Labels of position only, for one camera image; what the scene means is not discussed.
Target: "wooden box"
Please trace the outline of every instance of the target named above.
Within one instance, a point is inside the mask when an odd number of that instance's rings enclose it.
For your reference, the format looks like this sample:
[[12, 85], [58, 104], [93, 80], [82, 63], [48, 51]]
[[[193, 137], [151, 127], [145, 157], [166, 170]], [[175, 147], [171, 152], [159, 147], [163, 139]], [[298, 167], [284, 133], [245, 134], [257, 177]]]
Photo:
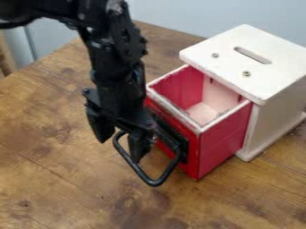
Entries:
[[146, 104], [186, 137], [181, 167], [199, 179], [234, 154], [250, 161], [305, 120], [306, 49], [244, 25], [181, 59], [187, 65], [147, 85]]

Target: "box top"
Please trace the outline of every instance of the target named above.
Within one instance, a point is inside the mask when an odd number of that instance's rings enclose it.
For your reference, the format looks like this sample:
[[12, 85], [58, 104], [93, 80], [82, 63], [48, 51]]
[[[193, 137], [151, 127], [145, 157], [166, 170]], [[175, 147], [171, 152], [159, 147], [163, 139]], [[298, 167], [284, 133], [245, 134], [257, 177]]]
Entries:
[[179, 56], [258, 105], [306, 76], [306, 48], [249, 25], [198, 43]]

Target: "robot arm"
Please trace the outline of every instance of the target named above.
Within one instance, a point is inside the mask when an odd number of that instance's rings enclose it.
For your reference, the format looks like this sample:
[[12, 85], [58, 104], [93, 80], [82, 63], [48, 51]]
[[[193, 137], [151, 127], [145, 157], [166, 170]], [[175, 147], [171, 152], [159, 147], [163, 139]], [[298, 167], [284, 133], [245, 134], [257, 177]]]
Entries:
[[[179, 142], [163, 131], [143, 107], [147, 40], [135, 27], [123, 0], [0, 0], [0, 29], [11, 29], [47, 17], [78, 30], [89, 50], [97, 89], [85, 89], [86, 113], [98, 140], [115, 134], [114, 146], [131, 168], [151, 186], [159, 186], [182, 162]], [[130, 154], [119, 144], [129, 133]], [[155, 136], [174, 149], [175, 160], [154, 181], [139, 167]]]

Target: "black handle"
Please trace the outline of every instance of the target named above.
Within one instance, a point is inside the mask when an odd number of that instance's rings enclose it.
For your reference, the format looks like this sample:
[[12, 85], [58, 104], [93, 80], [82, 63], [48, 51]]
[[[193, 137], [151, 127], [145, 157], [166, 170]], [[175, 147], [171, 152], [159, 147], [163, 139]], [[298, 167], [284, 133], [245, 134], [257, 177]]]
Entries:
[[153, 187], [158, 187], [161, 186], [165, 181], [167, 180], [170, 174], [174, 172], [175, 167], [178, 166], [178, 164], [182, 162], [185, 154], [183, 151], [181, 150], [179, 147], [175, 148], [175, 159], [171, 161], [171, 163], [169, 164], [167, 168], [165, 169], [163, 174], [161, 175], [161, 177], [154, 180], [147, 174], [146, 172], [142, 170], [142, 168], [139, 167], [139, 165], [137, 163], [133, 162], [131, 160], [131, 156], [127, 153], [126, 149], [121, 146], [119, 144], [119, 139], [126, 135], [127, 133], [125, 131], [121, 131], [117, 133], [113, 143], [114, 143], [114, 147], [118, 150], [118, 152], [121, 153], [122, 157], [125, 158], [125, 160], [127, 161], [127, 163], [130, 164], [134, 172], [137, 173], [137, 175], [139, 175], [139, 177], [142, 178], [142, 180]]

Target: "table surface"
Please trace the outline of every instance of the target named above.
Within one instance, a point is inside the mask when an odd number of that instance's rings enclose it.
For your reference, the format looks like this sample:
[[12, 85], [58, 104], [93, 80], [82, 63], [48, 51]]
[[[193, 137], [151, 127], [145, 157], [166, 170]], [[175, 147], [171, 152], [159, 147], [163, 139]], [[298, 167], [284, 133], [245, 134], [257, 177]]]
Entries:
[[[150, 81], [203, 38], [138, 24]], [[154, 189], [97, 142], [89, 71], [76, 40], [0, 81], [0, 228], [306, 228], [306, 125], [252, 163], [233, 157], [199, 182], [177, 169]], [[158, 148], [142, 162], [153, 176], [167, 163]]]

